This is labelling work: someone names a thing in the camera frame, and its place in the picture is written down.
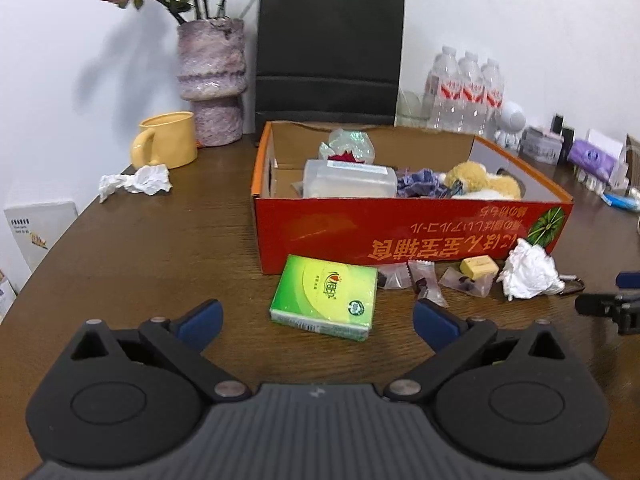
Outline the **clear bag with black parts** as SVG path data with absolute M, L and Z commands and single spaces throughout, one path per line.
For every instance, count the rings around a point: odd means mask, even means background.
M 485 298 L 489 295 L 496 274 L 485 274 L 479 278 L 469 278 L 450 266 L 439 280 L 439 284 L 446 288 L 463 292 L 472 297 Z

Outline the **white and tan plush toy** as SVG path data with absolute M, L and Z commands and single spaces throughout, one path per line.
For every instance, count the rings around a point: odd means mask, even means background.
M 471 200 L 521 200 L 522 191 L 514 177 L 491 174 L 478 162 L 462 162 L 444 177 L 450 190 L 460 188 L 459 196 Z

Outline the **purple knitted drawstring pouch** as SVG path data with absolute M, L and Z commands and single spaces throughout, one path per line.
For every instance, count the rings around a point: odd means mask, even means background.
M 444 183 L 444 178 L 431 169 L 405 171 L 397 176 L 398 197 L 445 198 L 448 194 L 449 188 Z

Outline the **middle water bottle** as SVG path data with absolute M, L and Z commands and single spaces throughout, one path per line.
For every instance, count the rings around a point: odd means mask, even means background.
M 459 132 L 480 134 L 486 107 L 485 83 L 478 55 L 466 51 L 458 65 L 461 92 L 456 110 L 456 129 Z

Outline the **green tissue pack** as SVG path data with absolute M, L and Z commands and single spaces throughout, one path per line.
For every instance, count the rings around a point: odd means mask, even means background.
M 298 330 L 364 341 L 377 290 L 375 268 L 290 255 L 269 314 L 272 322 Z

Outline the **clear small bag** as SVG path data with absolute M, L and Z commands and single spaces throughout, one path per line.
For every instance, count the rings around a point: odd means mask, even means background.
M 413 286 L 409 267 L 405 263 L 383 264 L 376 268 L 378 289 L 397 290 Z
M 439 307 L 448 308 L 438 284 L 434 263 L 427 260 L 411 260 L 408 262 L 408 269 L 418 299 L 427 299 Z

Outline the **blue tube on table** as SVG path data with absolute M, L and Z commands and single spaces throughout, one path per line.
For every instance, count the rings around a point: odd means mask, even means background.
M 603 200 L 608 206 L 620 210 L 632 212 L 640 211 L 640 203 L 634 198 L 634 196 L 621 196 L 612 193 L 603 193 L 601 195 L 601 200 Z

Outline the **iridescent plastic bag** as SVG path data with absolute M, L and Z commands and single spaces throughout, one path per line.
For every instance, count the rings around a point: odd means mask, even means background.
M 375 159 L 375 148 L 364 131 L 335 129 L 329 134 L 328 140 L 319 146 L 320 159 L 328 159 L 331 155 L 343 152 L 352 152 L 364 164 L 371 165 Z

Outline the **small yellow eraser block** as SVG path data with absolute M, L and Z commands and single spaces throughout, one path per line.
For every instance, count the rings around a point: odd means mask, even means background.
M 463 259 L 460 263 L 460 272 L 470 280 L 476 281 L 486 275 L 495 276 L 499 272 L 499 267 L 489 256 L 482 255 Z

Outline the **purple textured vase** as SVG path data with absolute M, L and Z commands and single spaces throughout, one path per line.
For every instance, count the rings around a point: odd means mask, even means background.
M 244 22 L 211 18 L 180 25 L 177 79 L 181 99 L 192 107 L 198 144 L 212 148 L 240 140 L 247 89 Z

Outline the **purple wet wipes pack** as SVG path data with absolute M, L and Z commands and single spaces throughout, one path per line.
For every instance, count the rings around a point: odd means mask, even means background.
M 573 143 L 567 160 L 603 182 L 611 180 L 618 167 L 616 158 L 582 139 Z

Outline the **white tissue ball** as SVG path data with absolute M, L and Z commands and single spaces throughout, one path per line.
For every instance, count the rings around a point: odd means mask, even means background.
M 555 263 L 544 248 L 519 238 L 509 252 L 497 282 L 506 300 L 553 296 L 565 289 Z

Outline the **red paper flower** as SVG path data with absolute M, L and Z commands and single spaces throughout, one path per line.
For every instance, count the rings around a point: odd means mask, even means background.
M 353 164 L 363 164 L 363 160 L 356 159 L 352 152 L 343 152 L 342 154 L 334 154 L 328 157 L 329 160 L 334 162 L 352 162 Z

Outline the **crumpled white paper by mug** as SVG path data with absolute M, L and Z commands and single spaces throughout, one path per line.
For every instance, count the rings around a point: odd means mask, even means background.
M 169 192 L 169 170 L 165 165 L 142 166 L 134 174 L 110 174 L 99 182 L 99 200 L 104 203 L 118 190 L 131 194 L 153 196 L 159 192 Z

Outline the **translucent plastic storage box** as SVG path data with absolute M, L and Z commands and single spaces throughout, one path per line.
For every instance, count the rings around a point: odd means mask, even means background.
M 303 198 L 393 198 L 397 177 L 390 167 L 309 159 L 304 168 Z

